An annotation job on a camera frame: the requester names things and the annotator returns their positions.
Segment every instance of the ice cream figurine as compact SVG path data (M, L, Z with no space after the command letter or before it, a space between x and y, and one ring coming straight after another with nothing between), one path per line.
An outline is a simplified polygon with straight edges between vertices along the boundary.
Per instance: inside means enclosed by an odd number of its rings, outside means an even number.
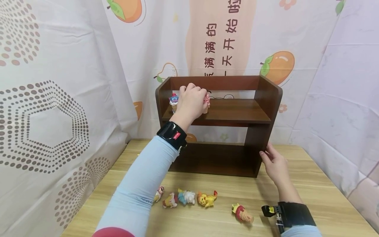
M173 93L170 99L170 105L172 106L172 113L176 112L176 106L178 105L179 97Z
M154 202L158 202L161 199L163 193L164 193L164 187L159 186L157 192L155 193Z
M208 113L208 108L209 108L209 106L211 105L211 103L210 103L210 99L209 99L209 94L208 94L208 93L205 95L203 103L204 103L204 104L207 103L207 105L208 105L208 106L204 109L204 112L203 112L203 113Z
M178 204L178 196L175 195L175 193L170 193L170 195L168 196L168 198L166 198L165 200L163 200L163 207L166 208L166 207L176 207Z
M239 205L232 205L232 212L236 214L236 218L239 221L247 221L249 223L252 223L254 221L254 217L252 217L243 206Z
M187 203L192 203L195 205L196 193L191 192L191 190L183 191L178 189L178 199L181 203L186 205Z
M217 198L217 192L214 191L213 196L212 195L206 195L205 193L199 192L197 195L197 202L205 207L211 207L213 206L213 203L215 202Z

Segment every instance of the wrist device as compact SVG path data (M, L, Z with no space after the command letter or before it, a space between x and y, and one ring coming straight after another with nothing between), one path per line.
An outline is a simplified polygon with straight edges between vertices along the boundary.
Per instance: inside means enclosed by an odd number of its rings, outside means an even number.
M291 228L292 226L316 226L308 207L304 204L278 202L278 205L274 207L263 206L262 212L265 217L276 215L276 225L281 233L284 232L284 228Z
M157 135L166 140L173 148L180 151L181 148L187 146L187 134L174 122L167 122L157 132Z

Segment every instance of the wooden table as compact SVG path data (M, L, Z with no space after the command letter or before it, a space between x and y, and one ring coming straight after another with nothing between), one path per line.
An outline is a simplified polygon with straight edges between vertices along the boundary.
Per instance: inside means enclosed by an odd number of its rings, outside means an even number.
M128 144L63 237L92 235L116 187L147 143L148 140L132 140ZM378 236L302 148L290 145L275 148L287 158L291 179L324 237ZM261 212L261 206L272 206L278 201L277 189L264 167L257 179L169 172L162 185L164 198L178 188L208 194L217 190L218 198L209 209L197 204L163 209L161 202L154 204L146 236L280 236L275 218L268 219ZM232 204L237 202L255 217L252 227L240 224L232 215Z

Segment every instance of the brown dot pattern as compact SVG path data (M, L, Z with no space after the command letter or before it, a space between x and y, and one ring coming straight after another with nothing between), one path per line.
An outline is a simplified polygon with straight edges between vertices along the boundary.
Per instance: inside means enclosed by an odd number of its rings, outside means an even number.
M53 108L72 119L72 137L48 146L29 136L30 115ZM0 165L40 173L54 173L83 155L89 147L84 109L53 81L0 90Z
M88 160L76 169L61 186L55 197L54 216L59 226L65 229L86 201L86 193L96 187L110 169L110 162L104 157Z
M37 57L41 35L32 10L25 0L0 0L0 67Z

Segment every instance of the dark brown wooden shelf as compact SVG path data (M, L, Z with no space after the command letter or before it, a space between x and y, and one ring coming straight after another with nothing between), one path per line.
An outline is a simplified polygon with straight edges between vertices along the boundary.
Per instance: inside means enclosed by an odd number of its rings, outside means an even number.
M188 143L170 171L254 177L254 160L243 145Z
M251 123L271 123L270 118L254 99L211 99L208 113L201 115L192 125L248 127ZM169 121L172 108L169 106L162 116Z
M192 125L247 127L244 145L189 143L169 171L257 177L282 99L282 89L263 76L169 77L155 91L161 127L170 120L172 91L194 83L210 91L255 90L253 99L211 99Z

